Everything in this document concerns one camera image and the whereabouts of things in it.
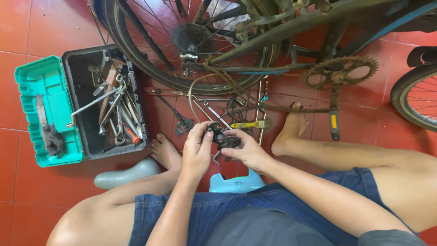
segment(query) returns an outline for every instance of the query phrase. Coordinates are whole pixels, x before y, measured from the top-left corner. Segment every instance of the bare foot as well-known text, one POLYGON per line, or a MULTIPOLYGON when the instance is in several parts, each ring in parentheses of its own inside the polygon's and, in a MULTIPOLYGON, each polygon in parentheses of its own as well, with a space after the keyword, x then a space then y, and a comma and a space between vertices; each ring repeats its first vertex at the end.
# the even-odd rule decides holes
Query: bare foot
POLYGON ((167 170, 180 171, 182 156, 164 134, 158 133, 152 140, 152 158, 167 170))
MULTIPOLYGON (((294 109, 299 109, 301 108, 301 104, 299 102, 295 102, 291 107, 294 109)), ((308 124, 309 120, 307 114, 288 113, 282 131, 272 144, 272 153, 276 156, 285 155, 288 148, 286 143, 292 140, 298 140, 299 136, 303 133, 303 131, 305 131, 308 124)))

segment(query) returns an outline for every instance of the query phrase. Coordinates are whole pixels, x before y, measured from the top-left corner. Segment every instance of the blue plastic stool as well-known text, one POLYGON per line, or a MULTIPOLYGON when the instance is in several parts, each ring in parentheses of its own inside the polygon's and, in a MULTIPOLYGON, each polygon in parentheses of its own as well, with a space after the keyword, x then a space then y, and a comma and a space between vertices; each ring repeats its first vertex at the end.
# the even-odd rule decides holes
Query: blue plastic stool
POLYGON ((220 173, 209 180, 209 192, 247 193, 265 186, 261 176, 249 169, 249 175, 224 180, 220 173))

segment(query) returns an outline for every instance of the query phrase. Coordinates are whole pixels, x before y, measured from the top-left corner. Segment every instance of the hand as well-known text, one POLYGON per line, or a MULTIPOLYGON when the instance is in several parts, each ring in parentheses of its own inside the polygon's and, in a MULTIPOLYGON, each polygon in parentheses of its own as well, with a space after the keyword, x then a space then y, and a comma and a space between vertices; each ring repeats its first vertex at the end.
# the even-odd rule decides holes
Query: hand
POLYGON ((188 134, 182 154, 182 169, 180 177, 200 181, 211 162, 211 144, 214 133, 206 131, 206 126, 212 121, 197 123, 188 134))
POLYGON ((239 129, 227 130, 223 134, 240 138, 241 144, 234 149, 223 148, 222 155, 238 159, 252 170, 265 173, 273 158, 261 148, 253 137, 239 129))

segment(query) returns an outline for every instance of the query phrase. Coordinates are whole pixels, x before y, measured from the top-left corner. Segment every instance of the leg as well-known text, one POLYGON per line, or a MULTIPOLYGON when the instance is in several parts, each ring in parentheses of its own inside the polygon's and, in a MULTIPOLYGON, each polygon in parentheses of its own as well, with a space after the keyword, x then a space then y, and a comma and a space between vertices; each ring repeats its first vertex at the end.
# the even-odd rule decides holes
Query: leg
POLYGON ((272 145, 275 155, 288 155, 326 171, 367 167, 382 201, 408 226, 420 232, 437 225, 437 158, 410 150, 299 139, 305 115, 289 114, 272 145))
POLYGON ((133 227, 135 196, 169 195, 179 176, 182 157, 164 135, 158 134, 157 138, 153 140, 152 158, 168 171, 78 203, 60 219, 47 245, 127 245, 133 227))

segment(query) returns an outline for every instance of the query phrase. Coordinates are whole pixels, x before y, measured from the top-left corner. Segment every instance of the denim shorts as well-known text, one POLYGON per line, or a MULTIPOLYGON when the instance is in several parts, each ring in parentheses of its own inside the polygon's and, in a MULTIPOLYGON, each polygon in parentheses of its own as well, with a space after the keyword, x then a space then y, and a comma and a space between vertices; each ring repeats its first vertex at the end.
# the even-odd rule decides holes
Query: denim shorts
MULTIPOLYGON (((327 172, 317 176, 351 189, 394 214, 383 204, 375 179, 368 168, 327 172)), ((168 196, 157 197, 151 194, 135 198, 135 219, 129 246, 146 244, 168 198, 168 196)), ((197 193, 191 208, 187 245, 201 246, 217 221, 226 214, 244 207, 279 209, 318 230, 334 245, 356 245, 358 241, 356 237, 326 220, 281 184, 273 183, 244 194, 197 193)))

